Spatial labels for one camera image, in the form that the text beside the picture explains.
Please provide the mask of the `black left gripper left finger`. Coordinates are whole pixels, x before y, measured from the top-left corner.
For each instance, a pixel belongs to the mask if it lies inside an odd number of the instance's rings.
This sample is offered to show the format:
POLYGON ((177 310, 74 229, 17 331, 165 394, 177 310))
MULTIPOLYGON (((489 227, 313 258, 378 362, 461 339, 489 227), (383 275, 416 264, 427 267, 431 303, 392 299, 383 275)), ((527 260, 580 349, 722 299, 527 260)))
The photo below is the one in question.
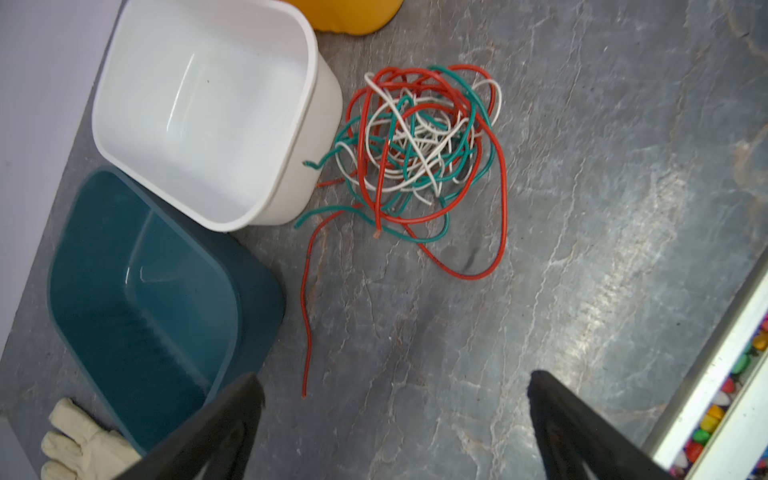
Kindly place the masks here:
POLYGON ((241 479, 264 405, 256 375, 244 374, 119 477, 241 479))

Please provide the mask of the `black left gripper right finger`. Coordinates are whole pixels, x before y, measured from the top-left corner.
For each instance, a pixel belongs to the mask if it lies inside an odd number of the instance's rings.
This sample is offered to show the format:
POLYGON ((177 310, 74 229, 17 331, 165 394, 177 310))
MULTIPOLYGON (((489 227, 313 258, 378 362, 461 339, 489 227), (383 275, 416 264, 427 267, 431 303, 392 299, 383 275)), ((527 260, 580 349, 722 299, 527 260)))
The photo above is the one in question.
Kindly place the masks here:
POLYGON ((671 477, 551 373, 533 371, 527 395, 548 479, 671 477))

